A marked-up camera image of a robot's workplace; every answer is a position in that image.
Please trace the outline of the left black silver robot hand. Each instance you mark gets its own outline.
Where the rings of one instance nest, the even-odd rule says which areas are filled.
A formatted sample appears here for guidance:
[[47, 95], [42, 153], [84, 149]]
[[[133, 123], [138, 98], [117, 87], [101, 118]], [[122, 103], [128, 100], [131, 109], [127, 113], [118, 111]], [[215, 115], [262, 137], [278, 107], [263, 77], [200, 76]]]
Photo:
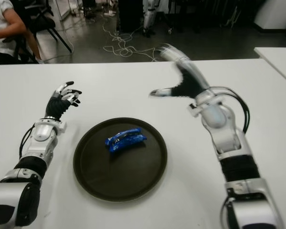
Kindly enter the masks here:
[[82, 92], [68, 88], [73, 84], [74, 81], [63, 83], [53, 92], [47, 103], [44, 118], [60, 121], [70, 106], [78, 107], [81, 103], [78, 98]]

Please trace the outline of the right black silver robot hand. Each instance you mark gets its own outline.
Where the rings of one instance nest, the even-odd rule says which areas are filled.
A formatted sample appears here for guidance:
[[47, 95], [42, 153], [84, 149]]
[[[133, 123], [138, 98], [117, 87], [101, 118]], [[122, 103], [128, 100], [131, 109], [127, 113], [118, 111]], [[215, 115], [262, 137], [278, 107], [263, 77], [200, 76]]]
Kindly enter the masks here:
[[209, 83], [194, 62], [181, 50], [172, 45], [160, 48], [160, 56], [174, 62], [181, 73], [181, 81], [170, 88], [156, 89], [150, 92], [154, 97], [189, 97], [195, 99], [200, 93], [210, 88]]

